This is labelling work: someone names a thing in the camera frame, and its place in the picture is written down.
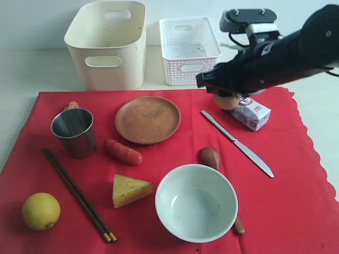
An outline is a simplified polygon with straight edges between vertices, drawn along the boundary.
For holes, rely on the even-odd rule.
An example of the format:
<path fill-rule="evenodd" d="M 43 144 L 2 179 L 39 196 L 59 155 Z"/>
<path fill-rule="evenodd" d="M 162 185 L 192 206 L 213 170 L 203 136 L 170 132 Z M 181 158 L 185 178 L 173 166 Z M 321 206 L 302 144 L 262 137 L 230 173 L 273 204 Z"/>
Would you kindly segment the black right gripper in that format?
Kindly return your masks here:
<path fill-rule="evenodd" d="M 195 77 L 197 87 L 219 97 L 252 95 L 286 83 L 286 44 L 282 39 L 251 41 L 234 59 Z"/>

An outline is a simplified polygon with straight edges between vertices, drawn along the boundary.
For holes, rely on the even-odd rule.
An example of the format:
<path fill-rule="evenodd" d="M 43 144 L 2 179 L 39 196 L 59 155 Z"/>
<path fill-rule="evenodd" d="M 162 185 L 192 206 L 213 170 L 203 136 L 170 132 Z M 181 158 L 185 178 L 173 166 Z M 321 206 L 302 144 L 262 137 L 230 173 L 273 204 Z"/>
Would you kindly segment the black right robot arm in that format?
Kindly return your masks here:
<path fill-rule="evenodd" d="M 276 18 L 264 8 L 223 11 L 220 30 L 229 36 L 245 34 L 249 44 L 232 60 L 198 74 L 197 86 L 221 97 L 251 96 L 338 67 L 338 5 L 317 10 L 287 36 L 279 32 Z"/>

